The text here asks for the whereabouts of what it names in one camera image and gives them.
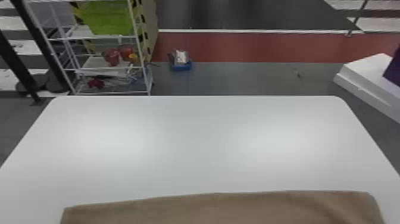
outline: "white platform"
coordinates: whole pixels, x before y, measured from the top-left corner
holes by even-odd
[[[358,190],[400,223],[400,177],[338,97],[59,97],[0,168],[1,224],[163,195]]]
[[[400,87],[383,77],[392,57],[377,54],[345,64],[333,81],[400,123]]]

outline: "small item on floor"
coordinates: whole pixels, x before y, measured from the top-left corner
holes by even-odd
[[[116,48],[106,49],[101,55],[110,67],[117,66],[120,63],[120,53]]]
[[[192,59],[190,59],[187,51],[177,49],[168,54],[168,60],[174,71],[185,71],[192,68]]]
[[[98,89],[102,89],[104,88],[104,82],[100,79],[92,79],[90,81],[87,82],[87,85],[89,88],[93,88],[96,87]]]

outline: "wire shelf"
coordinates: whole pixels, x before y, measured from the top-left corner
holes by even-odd
[[[81,39],[118,39],[118,38],[135,38],[136,35],[94,35],[87,25],[75,25],[67,33],[65,38],[49,38],[50,41],[58,40],[81,40]]]
[[[126,0],[126,7],[129,9],[129,17],[132,22],[131,33],[128,35],[95,35],[88,25],[82,24],[82,22],[85,22],[84,19],[83,21],[77,21],[73,10],[68,7],[69,4],[67,2],[116,0],[23,1],[26,3],[27,11],[32,20],[45,38],[57,65],[67,79],[72,94],[144,93],[150,95],[153,76],[148,74],[150,69],[146,68],[146,61],[149,60],[150,52],[146,43],[148,34],[146,33],[146,26],[143,25],[145,19],[142,15],[143,8],[140,6],[141,4],[137,4],[137,7],[133,8],[132,5],[135,2]],[[41,2],[46,2],[43,7],[38,4]],[[129,57],[137,57],[135,63],[123,61],[122,59],[121,51],[124,52],[123,56],[127,57],[129,45],[132,46]],[[102,54],[114,49],[119,49],[119,54],[121,55],[118,56],[119,63],[116,66],[111,66],[109,62],[105,61]],[[132,71],[140,72],[142,74],[141,79],[131,75]],[[76,77],[70,79],[67,77],[67,73],[75,73]],[[88,82],[92,79],[101,80],[101,82],[97,80],[94,83],[103,83],[104,86],[99,88],[89,86]]]
[[[152,79],[145,82],[144,77],[134,79],[131,77],[107,77],[99,79],[104,83],[103,88],[90,87],[88,82],[94,78],[81,80],[77,87],[78,95],[99,95],[99,94],[137,94],[147,93],[148,86],[152,86]]]

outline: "cloth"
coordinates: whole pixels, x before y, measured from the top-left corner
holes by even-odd
[[[66,208],[62,224],[383,224],[374,198],[354,191],[216,193]]]

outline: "black floor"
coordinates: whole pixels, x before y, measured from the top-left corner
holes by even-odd
[[[157,0],[160,29],[346,30],[323,0]]]

